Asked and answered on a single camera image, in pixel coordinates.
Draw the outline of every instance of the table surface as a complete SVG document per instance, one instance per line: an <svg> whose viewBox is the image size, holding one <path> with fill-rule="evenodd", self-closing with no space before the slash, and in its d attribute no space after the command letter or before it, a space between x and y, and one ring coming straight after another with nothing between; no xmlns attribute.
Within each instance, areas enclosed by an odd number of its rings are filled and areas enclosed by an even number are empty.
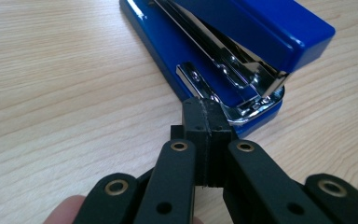
<svg viewBox="0 0 358 224"><path fill-rule="evenodd" d="M298 2L337 34L247 139L298 182L328 173L358 188L358 0ZM180 123L118 0L0 0L0 223L41 223L106 175L141 175ZM205 223L231 222L221 192L196 189Z"/></svg>

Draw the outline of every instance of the stapler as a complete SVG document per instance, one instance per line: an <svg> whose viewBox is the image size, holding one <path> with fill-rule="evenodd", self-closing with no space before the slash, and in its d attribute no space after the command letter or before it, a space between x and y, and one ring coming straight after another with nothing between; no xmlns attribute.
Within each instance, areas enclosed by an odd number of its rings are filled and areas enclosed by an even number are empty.
<svg viewBox="0 0 358 224"><path fill-rule="evenodd" d="M285 81L335 29L293 0L120 0L181 101L218 102L244 137L273 119Z"/></svg>

